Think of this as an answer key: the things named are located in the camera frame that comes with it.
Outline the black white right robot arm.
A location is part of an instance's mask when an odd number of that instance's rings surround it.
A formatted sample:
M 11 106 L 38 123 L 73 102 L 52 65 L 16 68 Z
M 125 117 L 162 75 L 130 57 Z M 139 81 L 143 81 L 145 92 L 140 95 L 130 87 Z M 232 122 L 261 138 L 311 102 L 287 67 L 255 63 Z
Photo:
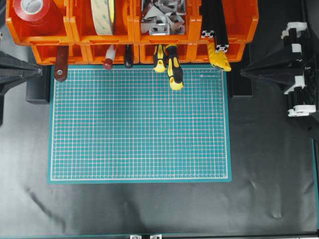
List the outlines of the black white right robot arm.
M 319 49 L 306 22 L 289 22 L 284 46 L 240 71 L 241 76 L 276 84 L 287 99 L 287 115 L 319 139 Z

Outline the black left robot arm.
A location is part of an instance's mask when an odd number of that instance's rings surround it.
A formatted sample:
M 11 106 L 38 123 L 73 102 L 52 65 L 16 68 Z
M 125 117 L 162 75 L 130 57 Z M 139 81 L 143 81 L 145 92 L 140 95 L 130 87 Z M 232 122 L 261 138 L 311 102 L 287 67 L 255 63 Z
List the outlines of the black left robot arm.
M 13 87 L 43 76 L 43 69 L 0 51 L 0 125 L 3 124 L 4 96 Z

